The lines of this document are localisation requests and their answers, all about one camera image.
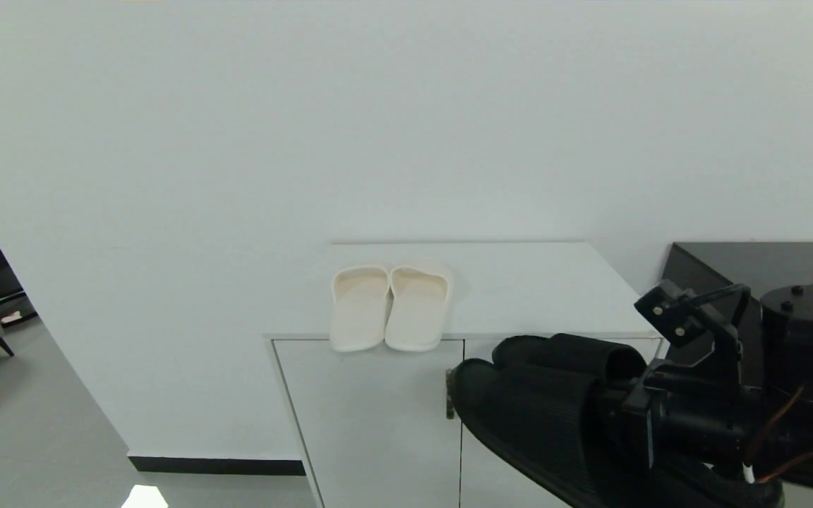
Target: black baseboard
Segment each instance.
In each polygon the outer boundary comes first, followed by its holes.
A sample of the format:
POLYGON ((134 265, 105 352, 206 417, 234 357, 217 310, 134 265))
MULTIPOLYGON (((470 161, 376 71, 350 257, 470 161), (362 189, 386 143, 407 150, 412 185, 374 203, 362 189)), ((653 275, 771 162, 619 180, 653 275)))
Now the black baseboard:
POLYGON ((129 456, 136 470, 193 475, 306 476, 299 460, 175 459, 170 456, 129 456))

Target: cabinet door handle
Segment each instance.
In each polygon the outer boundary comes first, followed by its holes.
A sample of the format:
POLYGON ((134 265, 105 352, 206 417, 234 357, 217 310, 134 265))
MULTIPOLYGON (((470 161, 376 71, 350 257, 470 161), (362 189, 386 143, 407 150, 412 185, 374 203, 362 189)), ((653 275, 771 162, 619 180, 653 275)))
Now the cabinet door handle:
POLYGON ((451 373, 453 372, 454 369, 445 370, 445 418, 447 419, 454 419, 456 416, 456 412, 454 411, 454 402, 451 401, 451 373))

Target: black countertop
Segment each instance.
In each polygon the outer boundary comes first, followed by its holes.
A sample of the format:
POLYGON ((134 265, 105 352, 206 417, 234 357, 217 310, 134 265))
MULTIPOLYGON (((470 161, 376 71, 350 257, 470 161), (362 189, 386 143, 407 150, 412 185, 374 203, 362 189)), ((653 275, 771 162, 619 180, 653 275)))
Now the black countertop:
POLYGON ((813 242, 680 242, 721 277, 752 287, 761 299, 784 286, 813 284, 813 242))

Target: cabinet door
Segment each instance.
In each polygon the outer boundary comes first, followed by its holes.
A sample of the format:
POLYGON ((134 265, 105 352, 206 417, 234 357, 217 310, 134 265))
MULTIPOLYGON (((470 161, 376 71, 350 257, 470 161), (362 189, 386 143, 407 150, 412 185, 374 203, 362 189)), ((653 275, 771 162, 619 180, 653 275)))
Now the cabinet door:
POLYGON ((462 348, 341 354, 328 341, 275 341, 325 508, 460 504, 461 424, 446 418, 445 372, 462 348))
MULTIPOLYGON (((630 339, 621 341, 632 345, 642 353, 646 361, 654 357, 658 349, 657 339, 630 339)), ((466 341, 466 358, 491 361, 491 351, 500 343, 496 341, 466 341)), ((564 508, 568 504, 540 488, 538 483, 488 450, 472 433, 462 433, 462 479, 461 508, 564 508)))

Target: white slipper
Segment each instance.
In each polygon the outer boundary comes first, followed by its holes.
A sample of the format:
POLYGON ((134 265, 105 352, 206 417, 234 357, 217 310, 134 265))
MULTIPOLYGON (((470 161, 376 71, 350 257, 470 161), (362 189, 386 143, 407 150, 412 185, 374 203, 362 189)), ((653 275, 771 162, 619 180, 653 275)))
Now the white slipper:
POLYGON ((339 271, 332 279, 332 298, 333 350, 351 353, 385 340, 385 322, 391 308, 386 267, 362 265, 339 271))
POLYGON ((398 351, 431 351, 441 341, 451 303, 451 270, 441 261, 417 258, 391 270, 394 305, 385 341, 398 351))

